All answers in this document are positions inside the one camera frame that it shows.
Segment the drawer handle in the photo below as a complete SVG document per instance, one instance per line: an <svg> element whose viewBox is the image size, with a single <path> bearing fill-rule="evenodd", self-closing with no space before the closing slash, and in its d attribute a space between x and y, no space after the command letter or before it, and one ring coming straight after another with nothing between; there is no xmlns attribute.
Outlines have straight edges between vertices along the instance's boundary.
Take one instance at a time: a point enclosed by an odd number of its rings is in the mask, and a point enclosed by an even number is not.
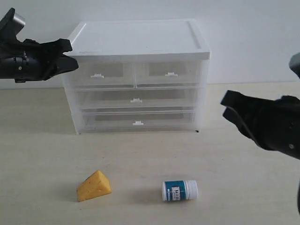
<svg viewBox="0 0 300 225"><path fill-rule="evenodd" d="M168 76L168 77L178 77L178 74L175 74L174 72L168 72L167 74L165 74L165 76Z"/></svg>
<svg viewBox="0 0 300 225"><path fill-rule="evenodd" d="M90 76L91 78L104 78L101 74L94 74L93 76Z"/></svg>
<svg viewBox="0 0 300 225"><path fill-rule="evenodd" d="M143 100L140 100L139 98L134 98L130 101L131 103L142 103Z"/></svg>
<svg viewBox="0 0 300 225"><path fill-rule="evenodd" d="M139 121L134 122L132 125L133 126L144 126L144 123L139 120Z"/></svg>

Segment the yellow cheese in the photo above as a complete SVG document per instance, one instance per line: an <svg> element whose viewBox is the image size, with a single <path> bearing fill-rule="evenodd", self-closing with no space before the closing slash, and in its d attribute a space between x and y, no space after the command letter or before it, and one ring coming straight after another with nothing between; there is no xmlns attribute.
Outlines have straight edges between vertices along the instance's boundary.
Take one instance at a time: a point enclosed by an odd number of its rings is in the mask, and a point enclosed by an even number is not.
<svg viewBox="0 0 300 225"><path fill-rule="evenodd" d="M77 189L78 201L107 195L112 192L108 178L100 171L94 172Z"/></svg>

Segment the plastic drawer unit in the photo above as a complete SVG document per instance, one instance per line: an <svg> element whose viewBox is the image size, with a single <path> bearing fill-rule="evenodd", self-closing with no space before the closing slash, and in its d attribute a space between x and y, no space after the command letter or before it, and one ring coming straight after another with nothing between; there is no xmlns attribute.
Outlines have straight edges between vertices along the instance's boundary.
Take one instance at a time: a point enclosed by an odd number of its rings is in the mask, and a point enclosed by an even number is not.
<svg viewBox="0 0 300 225"><path fill-rule="evenodd" d="M210 50L193 19L81 22L62 75L78 134L199 130Z"/></svg>

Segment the pill bottle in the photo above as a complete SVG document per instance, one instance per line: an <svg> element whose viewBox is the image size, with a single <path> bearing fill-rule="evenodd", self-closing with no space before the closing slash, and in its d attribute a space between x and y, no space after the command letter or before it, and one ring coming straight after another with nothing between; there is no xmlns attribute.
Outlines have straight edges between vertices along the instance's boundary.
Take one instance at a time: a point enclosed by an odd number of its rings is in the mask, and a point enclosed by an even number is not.
<svg viewBox="0 0 300 225"><path fill-rule="evenodd" d="M164 181L162 197L164 201L197 199L197 182L195 180Z"/></svg>

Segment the table surface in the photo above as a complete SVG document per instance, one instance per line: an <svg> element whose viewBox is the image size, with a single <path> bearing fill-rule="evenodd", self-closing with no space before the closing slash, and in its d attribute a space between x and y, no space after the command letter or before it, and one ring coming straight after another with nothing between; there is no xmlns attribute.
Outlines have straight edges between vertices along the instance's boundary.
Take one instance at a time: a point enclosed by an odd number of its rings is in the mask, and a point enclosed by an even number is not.
<svg viewBox="0 0 300 225"><path fill-rule="evenodd" d="M228 89L300 97L296 82L209 85L200 133L76 135L63 89L1 90L1 224L297 224L300 162L258 148L222 118ZM76 202L98 169L112 193ZM197 180L200 198L162 202L164 180Z"/></svg>

